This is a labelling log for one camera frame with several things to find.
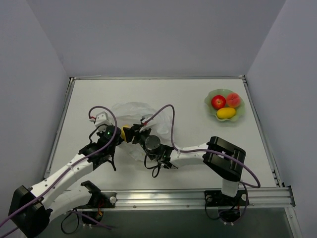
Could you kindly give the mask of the pale yellow fake pear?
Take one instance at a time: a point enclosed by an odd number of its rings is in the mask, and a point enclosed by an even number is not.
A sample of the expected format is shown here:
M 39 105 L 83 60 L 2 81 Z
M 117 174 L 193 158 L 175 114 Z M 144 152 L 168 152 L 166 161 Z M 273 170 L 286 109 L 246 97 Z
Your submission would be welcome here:
M 130 128 L 129 125 L 124 125 L 121 127 L 121 138 L 122 139 L 124 139 L 124 140 L 126 139 L 125 129 L 129 129 L 129 128 Z

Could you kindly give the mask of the white plastic bag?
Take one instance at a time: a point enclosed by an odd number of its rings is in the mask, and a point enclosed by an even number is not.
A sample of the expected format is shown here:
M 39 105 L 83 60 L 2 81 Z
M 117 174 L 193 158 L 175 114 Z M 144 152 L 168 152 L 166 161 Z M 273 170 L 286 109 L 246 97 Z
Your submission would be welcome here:
M 120 128 L 146 121 L 157 112 L 157 110 L 152 108 L 149 104 L 142 102 L 116 104 L 111 108 L 111 111 L 116 116 L 117 125 Z M 143 127 L 142 130 L 150 129 L 151 135 L 158 136 L 162 144 L 170 146 L 171 123 L 172 117 L 162 111 Z M 136 161 L 142 161 L 144 159 L 145 152 L 140 145 L 123 142 L 119 145 L 119 148 Z

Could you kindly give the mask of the red fake apple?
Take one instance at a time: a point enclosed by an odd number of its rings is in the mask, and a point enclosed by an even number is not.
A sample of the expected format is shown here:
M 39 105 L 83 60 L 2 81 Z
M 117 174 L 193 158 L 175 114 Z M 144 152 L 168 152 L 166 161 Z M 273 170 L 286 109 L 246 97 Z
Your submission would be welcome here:
M 211 105 L 215 110 L 220 110 L 226 105 L 226 98 L 222 95 L 216 95 L 211 99 Z

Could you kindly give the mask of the yellow fake mango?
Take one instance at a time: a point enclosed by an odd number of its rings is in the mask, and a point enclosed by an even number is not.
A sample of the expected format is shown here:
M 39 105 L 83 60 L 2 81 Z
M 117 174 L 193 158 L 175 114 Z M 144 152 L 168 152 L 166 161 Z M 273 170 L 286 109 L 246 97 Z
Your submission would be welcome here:
M 231 107 L 221 108 L 216 112 L 219 119 L 230 119 L 236 115 L 236 110 Z

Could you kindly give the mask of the orange fake peach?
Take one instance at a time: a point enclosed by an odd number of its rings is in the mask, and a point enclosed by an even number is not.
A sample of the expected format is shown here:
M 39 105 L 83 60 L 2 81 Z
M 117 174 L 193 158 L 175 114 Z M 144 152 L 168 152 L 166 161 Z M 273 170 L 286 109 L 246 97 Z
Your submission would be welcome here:
M 226 97 L 226 103 L 231 108 L 240 106 L 241 100 L 237 93 L 230 93 Z

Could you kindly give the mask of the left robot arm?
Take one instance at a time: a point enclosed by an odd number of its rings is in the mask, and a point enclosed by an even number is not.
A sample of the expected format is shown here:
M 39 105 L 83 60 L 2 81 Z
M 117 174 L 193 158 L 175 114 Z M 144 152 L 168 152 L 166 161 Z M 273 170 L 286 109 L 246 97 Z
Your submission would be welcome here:
M 8 217 L 26 237 L 38 236 L 53 219 L 68 211 L 114 206 L 114 195 L 102 194 L 89 180 L 69 190 L 103 163 L 114 163 L 115 149 L 123 141 L 120 128 L 102 125 L 97 135 L 97 142 L 86 145 L 57 172 L 30 188 L 22 185 L 14 191 Z

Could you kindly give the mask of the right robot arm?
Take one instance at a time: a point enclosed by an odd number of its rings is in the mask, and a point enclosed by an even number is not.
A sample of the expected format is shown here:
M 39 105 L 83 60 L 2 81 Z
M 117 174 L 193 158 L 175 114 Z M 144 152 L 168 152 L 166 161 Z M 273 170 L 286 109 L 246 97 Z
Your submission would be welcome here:
M 150 129 L 141 130 L 143 126 L 135 124 L 131 128 L 124 127 L 122 138 L 127 143 L 138 144 L 145 152 L 147 159 L 157 163 L 150 169 L 178 169 L 189 165 L 207 165 L 222 178 L 220 199 L 230 205 L 238 198 L 246 152 L 234 144 L 213 136 L 202 145 L 175 149 L 164 145 L 158 136 L 151 134 Z

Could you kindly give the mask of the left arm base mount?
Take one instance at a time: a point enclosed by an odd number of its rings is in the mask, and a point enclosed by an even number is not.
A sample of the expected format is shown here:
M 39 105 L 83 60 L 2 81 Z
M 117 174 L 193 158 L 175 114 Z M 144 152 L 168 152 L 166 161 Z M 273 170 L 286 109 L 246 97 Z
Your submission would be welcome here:
M 81 206 L 81 208 L 97 209 L 96 211 L 83 212 L 83 214 L 87 215 L 88 217 L 86 218 L 82 216 L 82 221 L 84 224 L 97 226 L 98 224 L 95 221 L 100 222 L 104 217 L 104 211 L 102 209 L 115 208 L 117 194 L 113 191 L 103 193 L 89 180 L 82 182 L 80 185 L 85 187 L 91 195 L 88 203 Z

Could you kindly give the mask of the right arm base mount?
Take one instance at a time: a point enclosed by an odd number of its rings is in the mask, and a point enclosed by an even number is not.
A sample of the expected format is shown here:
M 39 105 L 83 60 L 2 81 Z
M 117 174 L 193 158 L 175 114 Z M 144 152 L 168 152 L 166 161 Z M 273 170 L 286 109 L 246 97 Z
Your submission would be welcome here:
M 225 226 L 234 226 L 243 218 L 250 205 L 249 194 L 246 188 L 238 190 L 234 197 L 224 195 L 220 190 L 204 191 L 204 211 L 206 216 L 213 221 L 220 221 Z M 216 208 L 217 215 L 211 216 L 208 208 Z

